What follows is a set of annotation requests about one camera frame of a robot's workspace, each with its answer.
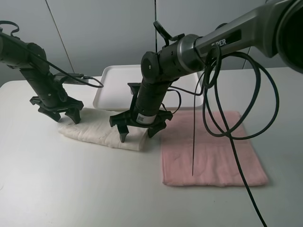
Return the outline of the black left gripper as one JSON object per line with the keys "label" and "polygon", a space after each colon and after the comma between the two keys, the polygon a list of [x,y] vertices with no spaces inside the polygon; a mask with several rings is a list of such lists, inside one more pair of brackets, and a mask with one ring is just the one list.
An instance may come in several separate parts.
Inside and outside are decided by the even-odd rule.
{"label": "black left gripper", "polygon": [[50,117],[52,120],[59,122],[61,119],[61,112],[65,112],[75,124],[80,123],[80,110],[84,107],[82,101],[76,100],[70,96],[67,96],[65,102],[61,101],[59,98],[50,98],[43,100],[38,96],[34,96],[30,99],[32,105],[38,105],[38,112]]}

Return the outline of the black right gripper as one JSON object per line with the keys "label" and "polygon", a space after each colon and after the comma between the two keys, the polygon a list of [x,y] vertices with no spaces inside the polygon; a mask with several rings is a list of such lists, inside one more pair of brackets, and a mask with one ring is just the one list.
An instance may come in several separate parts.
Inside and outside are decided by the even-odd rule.
{"label": "black right gripper", "polygon": [[129,133],[128,126],[136,128],[148,128],[147,134],[152,138],[159,131],[166,128],[166,120],[172,119],[171,111],[159,110],[157,114],[147,116],[140,113],[138,109],[128,110],[117,115],[110,116],[110,126],[117,126],[120,141],[125,142]]}

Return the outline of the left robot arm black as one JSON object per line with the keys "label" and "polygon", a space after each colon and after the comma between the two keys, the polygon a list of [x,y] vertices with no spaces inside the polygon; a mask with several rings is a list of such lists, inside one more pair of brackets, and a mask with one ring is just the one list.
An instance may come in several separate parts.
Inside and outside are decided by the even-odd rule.
{"label": "left robot arm black", "polygon": [[0,33],[0,62],[21,72],[37,94],[30,99],[30,103],[38,105],[40,113],[56,122],[61,118],[60,113],[65,113],[75,124],[78,124],[80,110],[84,105],[81,101],[68,96],[62,85],[68,79],[77,82],[80,80],[63,71],[52,74],[43,48],[35,43],[25,43],[14,36],[13,34],[19,31],[16,23],[2,20],[0,24],[16,27],[9,35]]}

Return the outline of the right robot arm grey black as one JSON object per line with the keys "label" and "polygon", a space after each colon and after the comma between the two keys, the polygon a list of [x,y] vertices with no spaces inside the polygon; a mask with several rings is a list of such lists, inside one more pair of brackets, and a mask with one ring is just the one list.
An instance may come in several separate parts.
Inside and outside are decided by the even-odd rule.
{"label": "right robot arm grey black", "polygon": [[141,60],[141,83],[130,83],[133,98],[130,109],[111,116],[120,140],[125,141],[128,127],[148,130],[152,137],[165,129],[170,111],[160,106],[170,85],[180,77],[212,66],[221,67],[222,58],[243,57],[242,49],[254,46],[266,57],[279,55],[297,72],[303,70],[303,3],[300,0],[276,0],[217,27],[206,36],[180,34],[170,36],[159,22],[154,27],[164,38],[159,52],[146,52]]}

